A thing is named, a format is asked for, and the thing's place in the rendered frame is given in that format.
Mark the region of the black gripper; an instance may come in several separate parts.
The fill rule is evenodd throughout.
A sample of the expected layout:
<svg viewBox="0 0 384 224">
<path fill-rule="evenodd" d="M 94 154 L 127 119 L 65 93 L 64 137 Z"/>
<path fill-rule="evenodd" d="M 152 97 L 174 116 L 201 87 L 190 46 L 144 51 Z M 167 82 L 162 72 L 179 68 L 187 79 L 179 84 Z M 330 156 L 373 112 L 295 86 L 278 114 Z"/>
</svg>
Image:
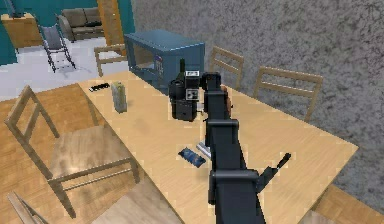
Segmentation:
<svg viewBox="0 0 384 224">
<path fill-rule="evenodd" d="M 186 99 L 186 89 L 183 81 L 172 80 L 169 83 L 169 99 L 174 119 L 193 121 L 196 118 L 197 102 Z"/>
</svg>

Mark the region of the blue chocolate bar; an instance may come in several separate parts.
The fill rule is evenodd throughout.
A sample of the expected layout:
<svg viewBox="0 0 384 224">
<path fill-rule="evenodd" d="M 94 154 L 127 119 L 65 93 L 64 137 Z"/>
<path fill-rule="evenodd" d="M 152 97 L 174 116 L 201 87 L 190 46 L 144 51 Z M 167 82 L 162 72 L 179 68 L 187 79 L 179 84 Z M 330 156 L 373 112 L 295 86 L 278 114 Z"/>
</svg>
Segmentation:
<svg viewBox="0 0 384 224">
<path fill-rule="evenodd" d="M 197 168 L 201 167 L 206 162 L 206 160 L 203 157 L 201 157 L 197 153 L 193 152 L 189 148 L 182 149 L 179 152 L 179 155 L 183 159 L 185 159 L 186 161 L 188 161 L 190 164 L 192 164 L 193 166 L 195 166 Z"/>
</svg>

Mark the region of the black kitchen utensil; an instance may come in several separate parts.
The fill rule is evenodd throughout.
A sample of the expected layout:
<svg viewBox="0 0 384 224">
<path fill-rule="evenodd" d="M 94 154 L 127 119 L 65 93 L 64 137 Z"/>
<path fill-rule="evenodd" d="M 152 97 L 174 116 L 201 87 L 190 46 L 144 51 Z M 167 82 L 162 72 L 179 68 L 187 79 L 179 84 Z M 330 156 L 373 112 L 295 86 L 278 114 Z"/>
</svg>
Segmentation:
<svg viewBox="0 0 384 224">
<path fill-rule="evenodd" d="M 258 178 L 257 191 L 261 192 L 268 183 L 274 178 L 278 171 L 290 160 L 291 154 L 286 153 L 279 161 L 276 167 L 270 167 L 264 169 L 263 173 Z"/>
</svg>

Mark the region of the light wooden dining table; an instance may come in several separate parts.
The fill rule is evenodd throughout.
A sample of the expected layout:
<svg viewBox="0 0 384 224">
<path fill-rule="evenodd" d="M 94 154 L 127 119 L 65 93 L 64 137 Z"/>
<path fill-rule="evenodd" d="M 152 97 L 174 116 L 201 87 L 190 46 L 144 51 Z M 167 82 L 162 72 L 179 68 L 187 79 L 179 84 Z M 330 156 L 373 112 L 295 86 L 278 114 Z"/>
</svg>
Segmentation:
<svg viewBox="0 0 384 224">
<path fill-rule="evenodd" d="M 117 81 L 125 86 L 123 113 L 113 103 L 111 85 Z M 110 87 L 89 91 L 103 83 Z M 129 71 L 80 86 L 184 224 L 215 224 L 214 208 L 208 203 L 209 164 L 196 168 L 178 154 L 204 138 L 203 117 L 192 122 L 173 119 L 168 97 Z M 240 92 L 231 90 L 229 95 L 248 168 L 262 171 L 291 154 L 260 194 L 267 224 L 298 224 L 356 146 Z"/>
</svg>

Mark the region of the dark green bottle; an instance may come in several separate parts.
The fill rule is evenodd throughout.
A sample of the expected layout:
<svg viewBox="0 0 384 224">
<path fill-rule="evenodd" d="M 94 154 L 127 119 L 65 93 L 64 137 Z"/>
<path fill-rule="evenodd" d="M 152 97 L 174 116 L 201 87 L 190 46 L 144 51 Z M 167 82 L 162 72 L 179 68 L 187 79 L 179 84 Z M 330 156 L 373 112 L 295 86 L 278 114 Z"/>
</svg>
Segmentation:
<svg viewBox="0 0 384 224">
<path fill-rule="evenodd" d="M 181 80 L 183 81 L 184 80 L 184 76 L 185 76 L 185 59 L 184 58 L 181 58 L 180 59 L 180 71 L 179 71 L 179 74 L 177 76 L 177 79 L 178 80 Z"/>
</svg>

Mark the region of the silver flat packet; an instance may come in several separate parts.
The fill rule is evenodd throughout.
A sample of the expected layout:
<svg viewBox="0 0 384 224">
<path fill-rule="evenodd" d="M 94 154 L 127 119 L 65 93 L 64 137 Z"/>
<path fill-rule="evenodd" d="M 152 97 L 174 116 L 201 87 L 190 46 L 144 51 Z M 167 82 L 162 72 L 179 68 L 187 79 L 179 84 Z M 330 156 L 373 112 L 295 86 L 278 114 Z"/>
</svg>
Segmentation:
<svg viewBox="0 0 384 224">
<path fill-rule="evenodd" d="M 204 142 L 199 142 L 196 145 L 196 148 L 201 151 L 206 157 L 211 158 L 210 148 L 205 145 Z"/>
</svg>

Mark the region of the brown round object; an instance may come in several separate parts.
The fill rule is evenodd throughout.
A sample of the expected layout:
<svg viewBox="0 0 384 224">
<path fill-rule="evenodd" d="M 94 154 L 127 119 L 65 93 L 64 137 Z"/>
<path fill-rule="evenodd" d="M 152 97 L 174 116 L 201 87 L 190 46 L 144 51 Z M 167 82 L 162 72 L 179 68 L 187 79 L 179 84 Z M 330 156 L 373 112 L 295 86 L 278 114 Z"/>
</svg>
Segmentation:
<svg viewBox="0 0 384 224">
<path fill-rule="evenodd" d="M 226 101 L 225 105 L 227 108 L 228 116 L 231 117 L 232 104 L 231 104 L 231 99 L 229 98 L 229 95 L 228 95 L 228 89 L 224 85 L 221 85 L 220 88 L 224 92 L 224 95 L 225 95 L 225 101 Z"/>
</svg>

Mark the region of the blue open cabinet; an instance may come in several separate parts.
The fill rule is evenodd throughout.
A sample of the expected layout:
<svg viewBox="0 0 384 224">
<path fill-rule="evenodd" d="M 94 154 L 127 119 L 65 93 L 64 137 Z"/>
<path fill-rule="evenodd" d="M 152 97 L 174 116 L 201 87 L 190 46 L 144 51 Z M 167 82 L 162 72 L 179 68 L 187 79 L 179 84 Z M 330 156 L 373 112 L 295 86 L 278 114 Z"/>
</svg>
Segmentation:
<svg viewBox="0 0 384 224">
<path fill-rule="evenodd" d="M 205 43 L 166 30 L 124 35 L 131 72 L 163 94 L 180 72 L 180 60 L 187 71 L 204 72 Z"/>
</svg>

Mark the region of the light wooden chair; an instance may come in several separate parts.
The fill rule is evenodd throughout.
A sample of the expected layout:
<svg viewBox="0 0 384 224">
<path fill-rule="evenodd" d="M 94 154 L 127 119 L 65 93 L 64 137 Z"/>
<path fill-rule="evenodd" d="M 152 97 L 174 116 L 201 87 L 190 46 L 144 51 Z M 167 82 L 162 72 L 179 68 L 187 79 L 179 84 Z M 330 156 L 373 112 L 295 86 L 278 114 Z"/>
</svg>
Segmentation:
<svg viewBox="0 0 384 224">
<path fill-rule="evenodd" d="M 7 198 L 22 224 L 184 224 L 148 178 L 90 221 L 48 220 L 15 192 Z"/>
<path fill-rule="evenodd" d="M 276 76 L 276 77 L 301 80 L 301 81 L 305 81 L 305 82 L 314 83 L 315 86 L 314 86 L 313 90 L 306 90 L 306 89 L 300 89 L 300 88 L 296 88 L 296 87 L 289 87 L 289 86 L 264 82 L 262 80 L 262 77 L 264 75 L 272 75 L 272 76 Z M 311 115 L 315 109 L 316 100 L 317 100 L 318 94 L 320 92 L 320 88 L 322 86 L 322 83 L 323 83 L 323 77 L 320 75 L 260 66 L 259 71 L 258 71 L 257 76 L 256 76 L 256 83 L 255 83 L 255 87 L 254 87 L 254 91 L 253 91 L 253 96 L 255 98 L 257 98 L 259 95 L 260 89 L 267 89 L 267 90 L 273 90 L 273 91 L 291 94 L 291 95 L 295 95 L 295 96 L 306 97 L 310 100 L 310 104 L 309 104 L 309 107 L 307 109 L 307 113 L 304 116 L 304 121 L 309 122 L 311 119 Z"/>
<path fill-rule="evenodd" d="M 111 58 L 101 58 L 100 57 L 100 54 L 102 52 L 111 52 L 111 51 L 117 53 L 117 56 L 111 57 Z M 124 44 L 115 44 L 115 45 L 104 46 L 104 47 L 95 47 L 94 48 L 94 54 L 95 54 L 98 74 L 100 77 L 103 76 L 103 70 L 102 70 L 103 64 L 122 62 L 122 61 L 127 60 Z"/>
<path fill-rule="evenodd" d="M 55 137 L 50 164 L 45 164 L 30 144 L 39 117 L 44 118 Z M 109 125 L 95 123 L 90 128 L 61 134 L 30 86 L 23 88 L 5 124 L 72 218 L 76 213 L 63 186 L 65 182 L 123 164 L 130 166 L 128 171 L 134 181 L 140 181 L 136 161 Z"/>
<path fill-rule="evenodd" d="M 228 59 L 235 61 L 237 63 L 237 65 L 232 66 L 232 65 L 218 59 L 217 58 L 218 55 L 224 56 Z M 224 70 L 226 70 L 230 73 L 233 73 L 237 76 L 235 89 L 238 90 L 241 86 L 241 79 L 242 79 L 243 66 L 244 66 L 244 57 L 240 56 L 238 54 L 235 54 L 233 52 L 230 52 L 226 49 L 220 48 L 218 46 L 214 46 L 212 49 L 212 52 L 211 52 L 211 56 L 210 56 L 209 71 L 213 72 L 214 68 L 216 66 L 223 68 Z"/>
</svg>

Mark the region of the black remote control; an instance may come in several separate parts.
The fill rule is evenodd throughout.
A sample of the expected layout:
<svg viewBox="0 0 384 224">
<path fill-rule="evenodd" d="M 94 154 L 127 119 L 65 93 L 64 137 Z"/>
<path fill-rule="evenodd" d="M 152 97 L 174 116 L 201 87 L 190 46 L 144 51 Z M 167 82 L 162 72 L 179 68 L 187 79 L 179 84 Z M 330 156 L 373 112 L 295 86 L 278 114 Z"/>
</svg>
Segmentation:
<svg viewBox="0 0 384 224">
<path fill-rule="evenodd" d="M 109 88 L 109 87 L 110 87 L 109 83 L 103 83 L 103 84 L 98 84 L 98 85 L 94 85 L 94 86 L 89 87 L 89 91 L 95 92 L 95 91 L 99 91 L 101 89 L 105 89 L 105 88 Z"/>
</svg>

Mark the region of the orange wooden door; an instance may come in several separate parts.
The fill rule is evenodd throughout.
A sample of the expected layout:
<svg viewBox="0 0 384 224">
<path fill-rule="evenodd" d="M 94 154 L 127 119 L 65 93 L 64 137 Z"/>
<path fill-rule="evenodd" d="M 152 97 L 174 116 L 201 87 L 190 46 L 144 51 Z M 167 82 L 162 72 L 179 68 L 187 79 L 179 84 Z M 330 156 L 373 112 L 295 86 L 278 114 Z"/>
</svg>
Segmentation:
<svg viewBox="0 0 384 224">
<path fill-rule="evenodd" d="M 106 44 L 108 46 L 123 44 L 124 38 L 118 0 L 97 0 L 97 4 Z"/>
</svg>

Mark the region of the grey brown sofa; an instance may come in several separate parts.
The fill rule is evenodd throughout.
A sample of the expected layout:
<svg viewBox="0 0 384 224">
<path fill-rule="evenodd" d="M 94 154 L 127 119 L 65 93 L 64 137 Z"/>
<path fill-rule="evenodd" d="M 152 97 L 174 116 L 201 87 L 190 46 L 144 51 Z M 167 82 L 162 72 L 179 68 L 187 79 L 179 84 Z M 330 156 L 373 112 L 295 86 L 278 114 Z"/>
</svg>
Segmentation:
<svg viewBox="0 0 384 224">
<path fill-rule="evenodd" d="M 71 42 L 104 36 L 97 7 L 63 9 L 56 18 L 64 37 Z"/>
</svg>

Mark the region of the orange wooden cupboard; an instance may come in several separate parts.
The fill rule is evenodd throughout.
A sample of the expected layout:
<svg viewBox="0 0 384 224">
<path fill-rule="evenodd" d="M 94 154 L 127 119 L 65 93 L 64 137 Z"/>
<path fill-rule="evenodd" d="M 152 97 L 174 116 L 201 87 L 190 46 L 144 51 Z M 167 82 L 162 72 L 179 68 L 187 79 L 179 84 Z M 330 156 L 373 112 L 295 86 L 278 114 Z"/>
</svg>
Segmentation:
<svg viewBox="0 0 384 224">
<path fill-rule="evenodd" d="M 15 49 L 42 44 L 42 37 L 32 14 L 25 13 L 21 18 L 11 18 L 8 14 L 2 14 L 1 22 Z"/>
</svg>

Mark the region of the grey chair with black frame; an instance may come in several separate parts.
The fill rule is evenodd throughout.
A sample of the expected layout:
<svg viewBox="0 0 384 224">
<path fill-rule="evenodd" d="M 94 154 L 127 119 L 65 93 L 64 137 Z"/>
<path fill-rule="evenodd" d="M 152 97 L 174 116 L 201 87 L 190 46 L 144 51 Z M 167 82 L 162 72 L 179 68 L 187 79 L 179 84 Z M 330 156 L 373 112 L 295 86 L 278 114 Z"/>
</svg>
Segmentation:
<svg viewBox="0 0 384 224">
<path fill-rule="evenodd" d="M 54 24 L 50 27 L 39 25 L 38 29 L 42 37 L 43 48 L 47 54 L 47 61 L 51 66 L 53 72 L 56 72 L 57 68 L 52 58 L 52 55 L 58 53 L 63 53 L 67 61 L 71 64 L 73 68 L 75 68 L 76 65 L 70 56 L 69 50 L 64 40 L 64 36 L 60 31 L 58 24 Z"/>
</svg>

